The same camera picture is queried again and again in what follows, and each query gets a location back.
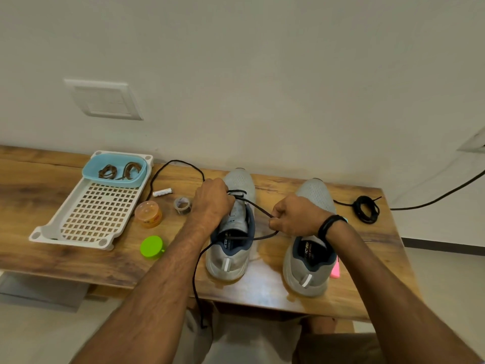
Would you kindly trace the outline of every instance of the pink eraser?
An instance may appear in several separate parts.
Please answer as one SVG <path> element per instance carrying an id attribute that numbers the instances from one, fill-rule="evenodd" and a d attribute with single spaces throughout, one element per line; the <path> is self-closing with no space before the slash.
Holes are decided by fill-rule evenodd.
<path id="1" fill-rule="evenodd" d="M 333 279 L 338 279 L 340 277 L 340 266 L 338 265 L 338 257 L 336 258 L 336 263 L 330 273 L 330 277 Z"/>

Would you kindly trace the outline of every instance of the tape roll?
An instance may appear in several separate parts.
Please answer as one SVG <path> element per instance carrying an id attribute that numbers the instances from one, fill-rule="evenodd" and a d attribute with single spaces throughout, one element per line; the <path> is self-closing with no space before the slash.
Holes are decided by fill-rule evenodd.
<path id="1" fill-rule="evenodd" d="M 174 200 L 174 208 L 178 214 L 187 214 L 190 212 L 190 201 L 185 196 L 180 196 Z"/>

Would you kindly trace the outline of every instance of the gray running shoe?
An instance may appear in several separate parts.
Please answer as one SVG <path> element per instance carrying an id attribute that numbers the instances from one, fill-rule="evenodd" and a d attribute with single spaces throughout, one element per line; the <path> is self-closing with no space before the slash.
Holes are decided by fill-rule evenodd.
<path id="1" fill-rule="evenodd" d="M 237 168 L 224 177 L 229 190 L 244 190 L 231 192 L 242 196 L 251 202 L 256 202 L 256 188 L 249 172 Z M 206 267 L 209 273 L 217 279 L 232 281 L 240 278 L 247 269 L 249 250 L 253 244 L 255 222 L 253 208 L 236 200 L 231 213 L 224 217 L 210 236 L 212 246 L 207 250 Z M 242 240 L 231 240 L 229 237 L 243 237 Z"/>
<path id="2" fill-rule="evenodd" d="M 320 179 L 307 180 L 296 195 L 304 196 L 316 206 L 336 213 L 332 197 Z M 336 253 L 329 243 L 315 236 L 299 236 L 286 251 L 283 277 L 294 292 L 315 297 L 327 289 L 327 280 L 335 261 Z"/>

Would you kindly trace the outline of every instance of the orange plastic container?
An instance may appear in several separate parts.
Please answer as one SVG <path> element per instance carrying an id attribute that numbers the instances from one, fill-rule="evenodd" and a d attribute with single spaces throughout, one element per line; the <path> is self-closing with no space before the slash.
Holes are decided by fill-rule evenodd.
<path id="1" fill-rule="evenodd" d="M 151 229 L 160 224 L 161 209 L 156 202 L 148 200 L 136 207 L 135 218 L 144 228 Z"/>

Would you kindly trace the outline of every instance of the hand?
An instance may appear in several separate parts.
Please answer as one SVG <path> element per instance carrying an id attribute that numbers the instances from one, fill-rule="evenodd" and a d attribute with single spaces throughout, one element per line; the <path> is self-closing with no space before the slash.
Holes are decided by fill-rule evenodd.
<path id="1" fill-rule="evenodd" d="M 212 232 L 221 222 L 222 218 L 231 212 L 236 199 L 227 194 L 227 185 L 218 177 L 207 179 L 196 190 L 193 198 L 191 218 L 207 226 Z"/>
<path id="2" fill-rule="evenodd" d="M 292 236 L 316 235 L 323 222 L 332 214 L 317 207 L 307 198 L 290 194 L 276 203 L 270 218 L 270 229 Z"/>

